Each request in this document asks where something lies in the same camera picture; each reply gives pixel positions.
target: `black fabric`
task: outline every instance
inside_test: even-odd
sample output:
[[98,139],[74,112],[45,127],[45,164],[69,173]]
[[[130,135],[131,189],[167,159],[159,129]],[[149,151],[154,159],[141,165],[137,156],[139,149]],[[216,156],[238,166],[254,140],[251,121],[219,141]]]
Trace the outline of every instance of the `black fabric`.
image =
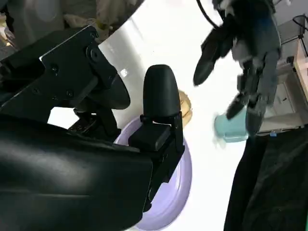
[[249,139],[238,165],[225,231],[304,231],[308,128]]

